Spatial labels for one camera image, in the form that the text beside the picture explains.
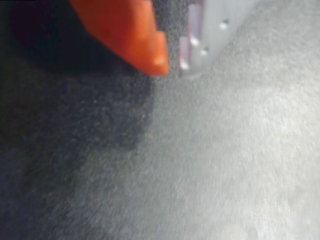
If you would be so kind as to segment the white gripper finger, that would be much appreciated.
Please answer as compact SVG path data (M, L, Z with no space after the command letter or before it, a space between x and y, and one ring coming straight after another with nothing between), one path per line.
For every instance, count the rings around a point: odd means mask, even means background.
M187 34L179 38L178 75L211 65L257 0L198 0L188 6Z

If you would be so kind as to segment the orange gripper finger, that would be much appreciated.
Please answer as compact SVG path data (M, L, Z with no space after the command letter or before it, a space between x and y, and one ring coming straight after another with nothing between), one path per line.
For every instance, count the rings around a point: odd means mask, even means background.
M157 29L150 0L72 0L90 35L139 71L169 73L166 34Z

